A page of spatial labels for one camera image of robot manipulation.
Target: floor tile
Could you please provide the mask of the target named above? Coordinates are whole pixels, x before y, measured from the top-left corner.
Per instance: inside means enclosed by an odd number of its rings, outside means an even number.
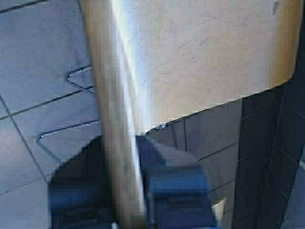
[[[0,196],[0,206],[0,228],[49,228],[47,185],[43,179]]]
[[[217,203],[222,198],[226,197],[224,211],[227,212],[233,209],[234,206],[234,194],[235,194],[235,182],[232,181],[218,189],[209,193],[209,197],[212,205]]]
[[[298,162],[304,148],[305,118],[290,107],[282,110],[277,134],[277,144],[294,161]]]
[[[0,100],[0,118],[7,116],[8,113],[6,112],[2,101]]]
[[[33,2],[34,0],[5,0],[5,1],[0,1],[0,10],[6,10],[11,7],[16,7],[20,6],[22,4],[26,4],[29,2]]]
[[[49,0],[0,20],[0,91],[11,113],[76,90],[63,78],[89,64],[77,0]]]
[[[9,118],[1,120],[0,194],[28,184],[40,177],[41,173],[11,120]]]
[[[99,115],[96,100],[87,94],[78,93],[15,115],[14,119],[44,174],[49,175],[58,165],[38,147],[37,136],[43,132],[97,120]],[[100,134],[100,124],[94,124],[57,133],[42,142],[62,161],[67,161]]]
[[[211,155],[199,163],[208,177],[210,190],[235,179],[237,165],[237,145]]]

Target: plywood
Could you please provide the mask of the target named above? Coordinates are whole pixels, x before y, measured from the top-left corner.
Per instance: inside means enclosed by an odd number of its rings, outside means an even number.
[[[303,0],[112,0],[137,133],[294,71]]]

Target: tile grout line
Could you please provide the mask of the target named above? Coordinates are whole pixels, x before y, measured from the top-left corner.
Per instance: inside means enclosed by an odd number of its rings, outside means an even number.
[[[30,149],[28,143],[27,143],[26,140],[24,139],[24,136],[22,135],[22,133],[21,133],[19,127],[17,126],[17,123],[15,122],[15,120],[13,119],[13,117],[11,116],[10,111],[9,111],[9,108],[7,107],[6,103],[4,102],[2,96],[0,96],[0,100],[1,100],[2,103],[3,103],[3,105],[4,105],[5,109],[6,109],[6,112],[9,114],[10,120],[12,121],[13,125],[15,126],[15,128],[16,128],[16,130],[17,130],[19,136],[20,136],[20,138],[22,139],[22,141],[23,141],[25,147],[27,148],[28,153],[30,154],[31,158],[33,159],[33,161],[34,161],[34,163],[35,163],[37,169],[39,170],[39,172],[40,172],[41,176],[43,177],[44,181],[47,183],[47,180],[46,180],[46,178],[44,177],[44,174],[43,174],[43,172],[42,172],[42,169],[41,169],[40,165],[38,164],[36,158],[34,157],[34,154],[32,153],[32,151],[31,151],[31,149]]]
[[[208,158],[208,157],[211,157],[211,156],[213,156],[213,155],[215,155],[215,154],[218,154],[218,153],[220,153],[221,151],[224,151],[224,150],[226,150],[226,149],[228,149],[228,148],[230,148],[230,147],[236,145],[237,143],[238,143],[238,142],[235,142],[235,143],[233,143],[233,144],[231,144],[231,145],[229,145],[229,146],[226,146],[225,148],[222,148],[222,149],[220,149],[220,150],[218,150],[218,151],[216,151],[216,152],[214,152],[214,153],[212,153],[212,154],[209,154],[208,156],[205,156],[205,157],[199,159],[198,161],[202,161],[202,160],[204,160],[204,159],[206,159],[206,158]]]
[[[226,185],[228,185],[228,184],[230,184],[230,183],[232,183],[232,182],[234,182],[234,181],[236,181],[236,179],[230,180],[229,182],[227,182],[227,183],[225,183],[225,184],[223,184],[223,185],[220,185],[220,186],[218,186],[218,187],[212,189],[211,191],[208,191],[208,193],[211,193],[211,192],[213,192],[213,191],[215,191],[215,190],[217,190],[217,189],[219,189],[219,188],[221,188],[221,187],[223,187],[223,186],[226,186]]]
[[[263,151],[264,151],[264,149],[257,150],[257,151],[255,151],[254,153],[251,153],[250,155],[243,157],[242,159],[238,160],[237,162],[241,162],[241,161],[243,161],[243,160],[246,160],[246,159],[248,159],[248,158],[254,156],[255,154],[259,154],[259,153],[261,153],[261,152],[263,152]]]
[[[0,197],[1,197],[1,196],[4,196],[4,195],[6,195],[6,194],[8,194],[8,193],[10,193],[10,192],[12,192],[12,191],[15,191],[15,190],[17,190],[17,189],[20,189],[20,188],[22,188],[22,187],[25,187],[25,186],[30,185],[30,184],[32,184],[32,183],[35,183],[36,181],[39,181],[39,180],[42,180],[42,179],[43,179],[43,177],[40,177],[40,178],[38,178],[38,179],[36,179],[36,180],[33,180],[33,181],[29,182],[29,183],[26,183],[26,184],[21,185],[21,186],[19,186],[19,187],[13,188],[13,189],[11,189],[11,190],[9,190],[9,191],[6,191],[5,193],[0,194]]]
[[[48,0],[36,0],[36,1],[21,4],[21,5],[9,7],[7,9],[0,10],[0,14],[10,12],[10,11],[13,11],[13,10],[17,10],[17,9],[21,9],[21,8],[24,8],[24,7],[27,7],[27,6],[32,6],[32,5],[35,5],[35,4],[38,4],[38,3],[41,3],[41,2],[45,2],[45,1],[48,1]]]
[[[75,91],[75,92],[72,92],[72,93],[69,93],[69,94],[65,94],[65,95],[63,95],[63,96],[57,97],[57,98],[55,98],[55,99],[48,100],[48,101],[43,102],[43,103],[41,103],[41,104],[37,104],[37,105],[31,106],[31,107],[29,107],[29,108],[23,109],[23,110],[21,110],[21,111],[14,112],[14,113],[11,114],[11,116],[15,116],[15,115],[22,114],[22,113],[24,113],[24,112],[26,112],[26,111],[29,111],[29,110],[38,108],[38,107],[40,107],[40,106],[44,106],[44,105],[46,105],[46,104],[50,104],[50,103],[56,102],[56,101],[58,101],[58,100],[60,100],[60,99],[67,98],[67,97],[70,97],[70,96],[72,96],[72,95],[75,95],[75,94],[78,94],[78,93],[81,93],[81,92],[82,92],[82,91]]]
[[[299,112],[298,110],[296,110],[295,108],[291,107],[291,110],[293,110],[295,113],[297,113],[299,116],[301,116],[302,118],[305,118],[305,116]]]
[[[8,118],[8,117],[9,117],[8,115],[6,115],[6,116],[4,116],[4,117],[1,117],[1,118],[0,118],[0,121],[3,120],[3,119],[6,119],[6,118]]]
[[[295,161],[295,160],[293,160],[281,147],[279,147],[279,146],[276,146],[277,148],[279,148],[280,149],[280,151],[282,152],[282,154],[284,154],[286,157],[288,157],[292,162],[294,162],[294,163],[296,163],[297,165],[298,165],[298,163]]]
[[[261,112],[264,112],[264,111],[266,111],[266,110],[272,109],[272,108],[275,107],[275,106],[276,106],[276,105],[272,105],[272,106],[269,106],[269,107],[264,108],[264,109],[262,109],[262,110],[259,110],[259,111],[255,112],[255,113],[253,113],[253,114],[250,114],[250,115],[248,115],[248,116],[242,118],[241,121],[244,121],[245,119],[250,118],[250,117],[252,117],[252,116],[255,116],[255,115],[257,115],[257,114],[259,114],[259,113],[261,113]]]

